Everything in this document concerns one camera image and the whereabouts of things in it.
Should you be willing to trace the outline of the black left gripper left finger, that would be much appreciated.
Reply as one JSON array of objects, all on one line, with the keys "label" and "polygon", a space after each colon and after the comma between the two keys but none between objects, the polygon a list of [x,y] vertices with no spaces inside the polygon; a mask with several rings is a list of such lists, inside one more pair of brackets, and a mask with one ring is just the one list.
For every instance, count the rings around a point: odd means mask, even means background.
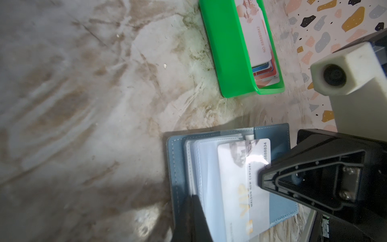
[{"label": "black left gripper left finger", "polygon": [[193,240],[193,201],[188,196],[184,202],[181,214],[176,223],[172,242],[192,242]]}]

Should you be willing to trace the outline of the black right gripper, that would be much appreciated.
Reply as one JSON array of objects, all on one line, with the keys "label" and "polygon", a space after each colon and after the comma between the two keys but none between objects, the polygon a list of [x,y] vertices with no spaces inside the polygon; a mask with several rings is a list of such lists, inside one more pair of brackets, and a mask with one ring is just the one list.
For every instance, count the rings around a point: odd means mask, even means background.
[{"label": "black right gripper", "polygon": [[387,239],[387,144],[323,130],[300,130],[297,145],[259,173],[260,188]]}]

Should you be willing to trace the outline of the white VIP card gold lettering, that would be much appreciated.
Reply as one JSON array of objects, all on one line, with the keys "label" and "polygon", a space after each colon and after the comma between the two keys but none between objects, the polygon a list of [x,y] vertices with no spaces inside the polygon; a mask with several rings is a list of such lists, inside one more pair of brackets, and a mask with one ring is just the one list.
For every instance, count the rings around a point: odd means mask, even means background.
[{"label": "white VIP card gold lettering", "polygon": [[269,139],[218,146],[226,238],[248,242],[270,225],[270,195],[258,185],[259,172],[271,166]]}]

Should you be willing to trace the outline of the blue card holder wallet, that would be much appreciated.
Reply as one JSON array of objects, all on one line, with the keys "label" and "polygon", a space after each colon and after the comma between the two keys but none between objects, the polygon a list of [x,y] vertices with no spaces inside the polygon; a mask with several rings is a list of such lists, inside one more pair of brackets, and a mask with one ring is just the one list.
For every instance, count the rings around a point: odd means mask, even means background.
[{"label": "blue card holder wallet", "polygon": [[[258,139],[269,139],[271,142],[271,166],[276,162],[276,158],[290,150],[288,124],[172,136],[167,140],[167,160],[175,225],[186,198],[197,195],[213,241],[228,242],[218,146],[236,141]],[[295,202],[268,193],[270,195],[269,228],[298,214],[298,205]]]}]

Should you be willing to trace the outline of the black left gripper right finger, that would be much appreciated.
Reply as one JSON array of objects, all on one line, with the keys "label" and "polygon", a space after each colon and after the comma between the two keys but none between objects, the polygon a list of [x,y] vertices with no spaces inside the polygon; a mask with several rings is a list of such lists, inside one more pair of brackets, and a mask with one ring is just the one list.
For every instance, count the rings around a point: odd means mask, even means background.
[{"label": "black left gripper right finger", "polygon": [[192,241],[212,242],[204,211],[197,195],[192,195]]}]

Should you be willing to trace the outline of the green plastic card tray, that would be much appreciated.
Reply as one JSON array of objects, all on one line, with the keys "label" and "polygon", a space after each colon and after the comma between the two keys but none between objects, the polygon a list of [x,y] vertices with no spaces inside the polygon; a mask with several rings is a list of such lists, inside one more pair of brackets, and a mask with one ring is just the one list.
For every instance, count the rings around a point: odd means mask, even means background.
[{"label": "green plastic card tray", "polygon": [[220,90],[225,98],[250,93],[269,95],[285,91],[264,3],[263,1],[257,1],[257,3],[263,11],[279,74],[278,83],[263,88],[258,88],[254,80],[235,1],[202,0],[199,2]]}]

